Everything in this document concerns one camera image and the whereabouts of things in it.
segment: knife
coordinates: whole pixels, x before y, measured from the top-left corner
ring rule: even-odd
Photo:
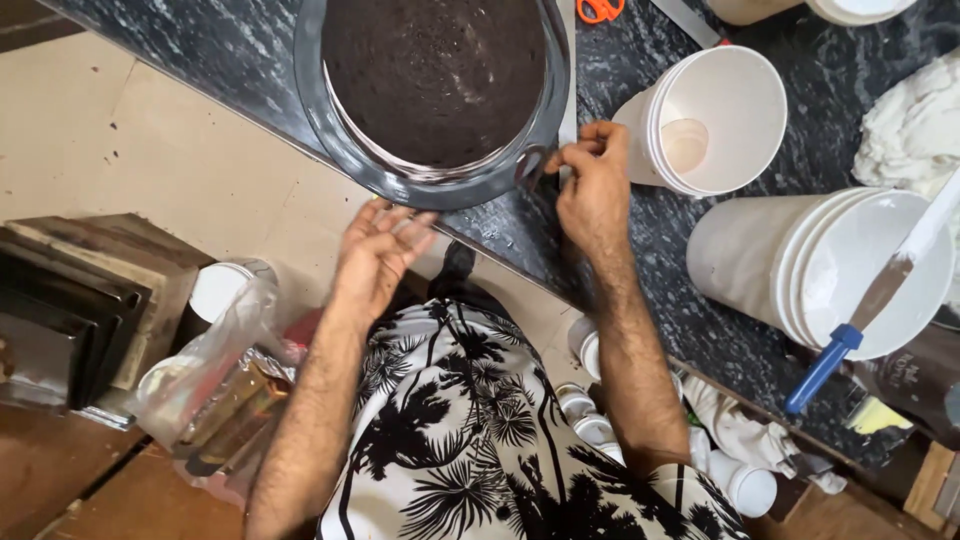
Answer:
[[[695,13],[684,0],[650,0],[654,6],[663,12],[670,20],[680,27],[688,36],[704,49],[712,49],[717,45],[729,45],[730,42],[720,37],[715,30],[704,22],[704,19]]]
[[[806,403],[824,385],[844,357],[850,351],[860,347],[863,331],[874,322],[876,316],[897,294],[897,290],[913,271],[914,264],[924,258],[958,202],[960,202],[960,169],[953,172],[924,211],[920,221],[913,226],[897,251],[887,260],[886,265],[867,287],[867,292],[863,294],[863,299],[853,312],[850,323],[842,324],[830,333],[829,345],[806,372],[804,380],[787,397],[784,407],[787,412],[797,413],[803,410]]]

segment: black marble countertop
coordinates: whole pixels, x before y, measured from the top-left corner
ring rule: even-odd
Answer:
[[[577,110],[581,123],[610,118],[635,93],[697,45],[646,0],[624,0],[615,21],[577,27]],[[690,0],[711,26],[722,25]],[[324,158],[300,106],[293,34],[300,0],[43,0],[142,60]],[[796,9],[744,30],[734,43],[764,54],[787,89],[789,123],[780,152],[736,196],[826,193],[853,185],[860,117],[887,88],[960,43],[960,0],[920,0],[895,19],[849,29]],[[583,306],[587,273],[564,263],[556,192],[513,191],[447,214],[443,227],[568,301]],[[696,221],[723,198],[700,201],[634,186],[631,238],[649,306],[666,351],[742,398],[866,468],[903,440],[843,427],[861,395],[834,378],[804,414],[785,416],[785,392],[802,368],[784,358],[783,336],[697,293],[684,264]]]

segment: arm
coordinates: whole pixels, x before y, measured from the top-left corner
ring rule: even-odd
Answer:
[[[580,142],[561,149],[548,170],[561,164],[574,169],[557,213],[593,267],[607,411],[628,467],[645,476],[666,463],[688,464],[690,450],[683,408],[640,291],[627,236],[629,140],[624,126],[588,124]]]
[[[382,199],[367,203],[344,233],[330,302],[253,485],[248,540],[292,537],[312,525],[336,489],[367,332],[433,241],[436,214],[421,214],[394,233],[412,211],[397,207],[377,219],[389,207]]]

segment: chocolate cake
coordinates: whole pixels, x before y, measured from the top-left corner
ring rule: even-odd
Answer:
[[[329,0],[323,58],[344,111],[402,160],[441,168],[510,143],[543,88],[539,0]]]

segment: palm tree print shirt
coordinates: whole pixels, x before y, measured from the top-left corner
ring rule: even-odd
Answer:
[[[747,538],[705,475],[646,479],[567,426],[512,322],[436,299],[378,323],[317,538]]]

